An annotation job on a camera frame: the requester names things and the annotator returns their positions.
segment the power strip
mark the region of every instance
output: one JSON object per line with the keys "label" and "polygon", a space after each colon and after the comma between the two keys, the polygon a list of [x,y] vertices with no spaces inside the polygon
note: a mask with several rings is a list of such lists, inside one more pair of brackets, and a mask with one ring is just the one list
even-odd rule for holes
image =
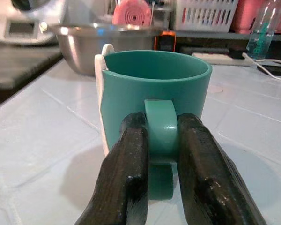
{"label": "power strip", "polygon": [[230,56],[224,54],[209,54],[209,53],[194,52],[192,56],[205,60],[206,62],[215,65],[227,65],[227,66],[252,66],[253,65],[253,63],[250,62],[248,59],[244,59],[244,60],[233,59]]}

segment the mug handle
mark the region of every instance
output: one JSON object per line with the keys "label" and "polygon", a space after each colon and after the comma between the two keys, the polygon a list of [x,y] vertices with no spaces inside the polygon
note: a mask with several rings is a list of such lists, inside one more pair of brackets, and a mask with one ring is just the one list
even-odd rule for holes
{"label": "mug handle", "polygon": [[173,196],[172,163],[177,162],[178,120],[170,100],[145,100],[149,133],[148,193],[151,200]]}

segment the dark countertop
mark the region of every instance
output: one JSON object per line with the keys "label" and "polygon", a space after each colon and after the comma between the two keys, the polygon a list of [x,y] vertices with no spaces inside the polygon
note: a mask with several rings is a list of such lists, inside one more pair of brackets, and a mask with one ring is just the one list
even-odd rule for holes
{"label": "dark countertop", "polygon": [[58,45],[0,43],[0,90],[11,90],[33,80],[61,58]]}

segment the teal mug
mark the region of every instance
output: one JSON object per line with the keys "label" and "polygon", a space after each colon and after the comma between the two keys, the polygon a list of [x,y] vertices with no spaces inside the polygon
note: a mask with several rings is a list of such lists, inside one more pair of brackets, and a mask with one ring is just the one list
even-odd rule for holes
{"label": "teal mug", "polygon": [[120,138],[122,120],[144,112],[149,133],[149,198],[171,199],[178,155],[177,116],[201,117],[211,66],[189,55],[114,52],[106,44],[102,54],[95,56],[95,71],[105,154]]}

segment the white plastic basket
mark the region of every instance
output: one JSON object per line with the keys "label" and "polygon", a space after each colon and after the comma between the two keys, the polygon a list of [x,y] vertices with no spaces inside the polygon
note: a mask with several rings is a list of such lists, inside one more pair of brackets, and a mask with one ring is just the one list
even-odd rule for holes
{"label": "white plastic basket", "polygon": [[228,32],[238,0],[176,0],[175,30]]}

